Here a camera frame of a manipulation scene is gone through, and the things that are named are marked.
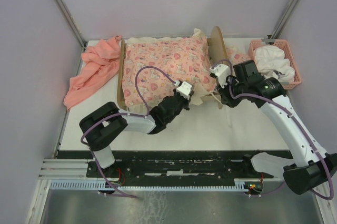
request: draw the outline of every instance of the pink floral fabric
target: pink floral fabric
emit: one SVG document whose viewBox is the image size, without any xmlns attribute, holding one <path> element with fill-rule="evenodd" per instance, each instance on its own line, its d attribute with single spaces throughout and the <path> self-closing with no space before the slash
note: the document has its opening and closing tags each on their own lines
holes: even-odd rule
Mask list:
<svg viewBox="0 0 337 224">
<path fill-rule="evenodd" d="M 126 44 L 122 88 L 127 107 L 142 104 L 136 87 L 135 75 L 144 66 L 156 66 L 173 80 L 200 83 L 207 91 L 215 87 L 215 79 L 209 76 L 206 38 L 188 37 L 166 42 Z M 173 95 L 174 85 L 155 69 L 143 70 L 137 79 L 138 88 L 146 102 Z"/>
</svg>

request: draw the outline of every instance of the basket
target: basket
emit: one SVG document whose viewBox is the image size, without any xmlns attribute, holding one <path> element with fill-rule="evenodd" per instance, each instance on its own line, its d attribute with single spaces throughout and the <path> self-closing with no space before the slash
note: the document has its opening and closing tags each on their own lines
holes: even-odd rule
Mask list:
<svg viewBox="0 0 337 224">
<path fill-rule="evenodd" d="M 295 69 L 295 77 L 293 82 L 286 82 L 286 83 L 281 83 L 283 88 L 286 90 L 293 89 L 295 86 L 299 85 L 302 82 L 301 75 L 299 73 L 299 69 L 297 68 L 296 62 L 294 60 L 293 54 L 291 53 L 290 46 L 287 42 L 287 40 L 283 39 L 273 39 L 269 40 L 268 42 L 274 42 L 274 46 L 280 48 L 281 50 L 284 51 L 284 56 L 285 58 L 289 59 L 290 61 L 290 66 Z M 261 39 L 259 40 L 251 40 L 251 43 L 249 44 L 249 50 L 248 50 L 248 55 L 252 60 L 255 61 L 255 49 L 265 46 L 266 44 L 264 41 Z"/>
</svg>

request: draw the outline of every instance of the wooden frame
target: wooden frame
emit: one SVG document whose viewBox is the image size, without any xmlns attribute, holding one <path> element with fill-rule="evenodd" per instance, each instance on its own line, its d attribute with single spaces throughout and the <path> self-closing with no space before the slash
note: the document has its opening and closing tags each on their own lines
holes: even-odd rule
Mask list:
<svg viewBox="0 0 337 224">
<path fill-rule="evenodd" d="M 225 43 L 223 41 L 223 36 L 219 27 L 215 26 L 211 32 L 211 38 L 207 39 L 209 46 L 209 58 L 211 64 L 214 64 L 222 59 L 228 59 Z M 120 54 L 120 68 L 118 71 L 118 84 L 117 84 L 117 103 L 118 106 L 126 110 L 123 88 L 122 88 L 122 79 L 123 79 L 123 67 L 124 67 L 124 58 L 125 58 L 125 41 L 121 41 L 121 54 Z M 202 101 L 214 101 L 214 97 L 207 95 L 201 97 Z"/>
</svg>

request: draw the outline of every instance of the white wall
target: white wall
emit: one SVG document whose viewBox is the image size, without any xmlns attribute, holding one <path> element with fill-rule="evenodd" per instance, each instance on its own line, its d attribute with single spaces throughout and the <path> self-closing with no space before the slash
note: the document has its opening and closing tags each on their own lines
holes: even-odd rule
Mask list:
<svg viewBox="0 0 337 224">
<path fill-rule="evenodd" d="M 0 223 L 24 223 L 80 47 L 53 0 L 0 0 Z"/>
<path fill-rule="evenodd" d="M 261 37 L 270 34 L 288 0 L 64 0 L 86 40 L 210 33 Z"/>
<path fill-rule="evenodd" d="M 291 91 L 294 107 L 331 153 L 337 151 L 336 15 L 337 0 L 301 0 L 281 37 L 289 40 L 303 78 Z M 337 175 L 334 185 L 337 191 Z"/>
</svg>

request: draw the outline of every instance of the plastic basket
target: plastic basket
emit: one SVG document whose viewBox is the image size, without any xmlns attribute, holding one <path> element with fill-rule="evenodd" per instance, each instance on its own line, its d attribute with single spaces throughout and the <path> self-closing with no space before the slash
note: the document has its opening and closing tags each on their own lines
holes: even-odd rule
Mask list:
<svg viewBox="0 0 337 224">
<path fill-rule="evenodd" d="M 287 42 L 287 40 L 283 39 L 275 39 L 274 40 L 274 46 L 280 48 L 281 50 L 284 51 L 285 58 L 289 59 L 290 61 L 290 66 L 295 69 L 295 77 L 293 82 L 286 82 L 286 83 L 281 83 L 283 88 L 286 90 L 293 89 L 295 86 L 299 85 L 302 82 L 301 75 L 299 73 L 299 69 L 297 68 L 296 62 L 294 60 L 293 54 L 291 53 L 290 46 Z M 249 44 L 249 50 L 248 50 L 248 55 L 252 60 L 255 61 L 255 52 L 254 50 L 265 46 L 265 42 L 262 40 L 251 40 L 251 43 Z"/>
</svg>

